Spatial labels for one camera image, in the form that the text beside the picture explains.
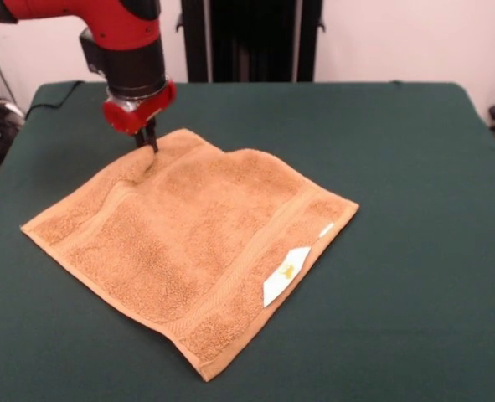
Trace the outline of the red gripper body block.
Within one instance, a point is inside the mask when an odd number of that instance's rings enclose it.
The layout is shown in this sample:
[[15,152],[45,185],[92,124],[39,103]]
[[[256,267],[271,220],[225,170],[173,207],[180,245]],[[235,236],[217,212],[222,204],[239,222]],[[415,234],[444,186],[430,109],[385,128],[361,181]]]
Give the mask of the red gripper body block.
[[173,103],[176,92],[173,81],[167,80],[162,89],[147,98],[123,100],[110,95],[102,105],[103,114],[115,130],[133,136]]

